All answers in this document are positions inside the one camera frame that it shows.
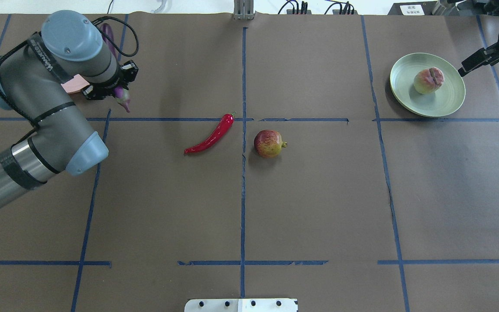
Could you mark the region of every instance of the round plate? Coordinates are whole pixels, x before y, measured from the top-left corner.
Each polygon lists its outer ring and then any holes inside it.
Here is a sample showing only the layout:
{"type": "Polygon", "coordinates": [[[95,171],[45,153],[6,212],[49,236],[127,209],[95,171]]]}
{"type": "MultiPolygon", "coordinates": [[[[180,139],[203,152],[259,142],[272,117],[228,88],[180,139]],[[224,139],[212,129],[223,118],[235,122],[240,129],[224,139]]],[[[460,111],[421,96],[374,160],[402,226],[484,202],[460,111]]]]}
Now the round plate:
{"type": "Polygon", "coordinates": [[[411,112],[424,117],[441,117],[457,111],[465,100],[465,83],[445,59],[428,53],[412,53],[399,59],[390,71],[390,87],[396,99],[411,112]],[[413,79],[423,69],[438,67],[444,73],[440,89],[418,93],[413,79]]]}
{"type": "Polygon", "coordinates": [[[63,89],[68,94],[71,94],[79,92],[83,87],[87,87],[88,85],[90,84],[81,75],[75,75],[73,79],[63,83],[61,86],[63,86],[63,89]]]}

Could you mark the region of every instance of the chili pepper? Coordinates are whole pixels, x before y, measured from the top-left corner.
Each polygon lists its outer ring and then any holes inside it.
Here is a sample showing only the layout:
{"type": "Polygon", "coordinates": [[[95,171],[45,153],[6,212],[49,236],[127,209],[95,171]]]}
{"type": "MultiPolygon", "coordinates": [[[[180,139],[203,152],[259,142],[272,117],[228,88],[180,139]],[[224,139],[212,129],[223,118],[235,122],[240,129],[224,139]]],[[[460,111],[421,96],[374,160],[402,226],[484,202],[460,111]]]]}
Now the chili pepper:
{"type": "Polygon", "coordinates": [[[189,154],[189,153],[198,153],[201,152],[202,150],[206,150],[216,144],[224,136],[224,134],[232,127],[232,124],[234,123],[234,115],[233,114],[225,114],[221,119],[220,122],[218,123],[217,127],[211,133],[211,135],[201,142],[198,145],[192,146],[191,148],[186,148],[184,150],[184,154],[189,154]]]}

